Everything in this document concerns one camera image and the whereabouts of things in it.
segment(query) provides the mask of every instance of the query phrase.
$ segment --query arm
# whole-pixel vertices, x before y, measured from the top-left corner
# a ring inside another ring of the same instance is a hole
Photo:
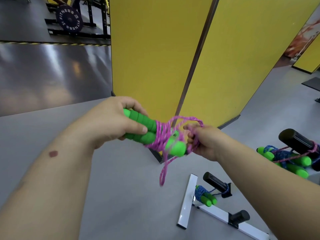
[[[146,115],[132,98],[106,99],[41,152],[0,211],[0,239],[78,239],[94,149],[147,131],[123,108]]]
[[[195,128],[195,153],[218,161],[279,240],[320,236],[320,186],[280,168],[219,129]],[[193,133],[188,142],[192,143]]]

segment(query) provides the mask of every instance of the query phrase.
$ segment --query yellow black hazard stripe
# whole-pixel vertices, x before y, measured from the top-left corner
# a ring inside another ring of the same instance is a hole
[[[109,46],[110,44],[83,44],[83,43],[61,43],[61,42],[32,42],[32,41],[8,41],[0,40],[0,44],[53,44],[53,45],[78,45],[78,46]]]

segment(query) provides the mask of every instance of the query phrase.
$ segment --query yellow partition wall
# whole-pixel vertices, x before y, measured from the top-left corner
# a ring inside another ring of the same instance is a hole
[[[302,56],[294,63],[294,67],[307,72],[314,72],[320,65],[320,36],[318,35]]]
[[[220,0],[180,115],[239,115],[319,1]]]
[[[113,92],[174,116],[212,0],[110,0]]]

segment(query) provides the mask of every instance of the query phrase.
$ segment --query hand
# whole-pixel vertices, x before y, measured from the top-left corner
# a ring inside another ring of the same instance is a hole
[[[191,131],[188,133],[188,144],[193,144],[195,134],[197,135],[200,145],[193,152],[198,154],[210,161],[217,161],[218,150],[216,145],[217,135],[223,134],[218,128],[205,125],[200,127],[198,124],[189,124],[183,126],[185,130],[191,128]]]
[[[98,149],[106,141],[124,140],[125,133],[145,134],[148,129],[124,115],[123,108],[148,116],[141,104],[131,97],[110,97],[73,122],[67,132]]]

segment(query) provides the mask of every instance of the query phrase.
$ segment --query white metal stand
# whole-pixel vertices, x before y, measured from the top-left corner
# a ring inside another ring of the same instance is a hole
[[[195,198],[195,188],[197,185],[198,176],[191,174],[189,177],[189,182],[186,187],[186,192],[184,194],[182,207],[180,210],[180,215],[178,218],[177,226],[181,227],[182,229],[186,229],[188,226],[191,206],[196,206],[198,209],[208,213],[209,215],[219,219],[220,221],[228,224],[229,222],[229,213],[221,210],[216,206],[207,207],[203,204],[198,204]],[[250,236],[255,240],[269,240],[269,234],[251,226],[246,222],[242,222],[239,224],[239,231],[243,232],[244,234]]]

